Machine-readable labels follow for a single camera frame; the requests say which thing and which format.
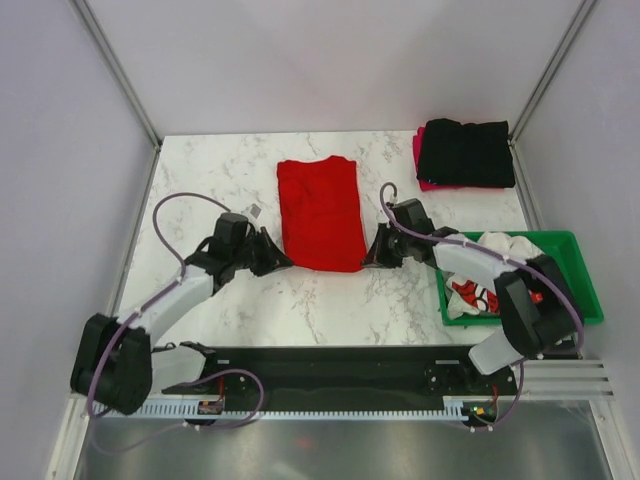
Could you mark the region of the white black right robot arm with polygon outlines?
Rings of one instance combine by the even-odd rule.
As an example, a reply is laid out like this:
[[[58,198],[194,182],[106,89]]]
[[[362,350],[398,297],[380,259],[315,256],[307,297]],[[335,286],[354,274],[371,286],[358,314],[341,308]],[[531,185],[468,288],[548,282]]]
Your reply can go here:
[[[530,260],[500,254],[449,227],[429,234],[396,221],[378,225],[364,267],[399,268],[406,258],[459,274],[493,292],[501,328],[469,350],[458,368],[467,392],[483,392],[504,367],[534,359],[571,335],[576,348],[584,341],[584,319],[555,260]]]

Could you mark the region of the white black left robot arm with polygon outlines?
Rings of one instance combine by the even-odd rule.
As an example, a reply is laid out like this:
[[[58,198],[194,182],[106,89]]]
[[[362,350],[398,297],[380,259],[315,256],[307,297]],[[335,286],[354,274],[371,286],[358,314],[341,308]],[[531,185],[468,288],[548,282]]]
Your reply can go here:
[[[116,316],[97,313],[86,321],[71,390],[85,396],[89,407],[97,402],[125,415],[136,412],[150,393],[183,382],[198,393],[211,392],[220,378],[215,364],[189,345],[154,353],[158,340],[237,271],[263,277],[293,265],[264,228],[205,238],[176,278],[150,299]]]

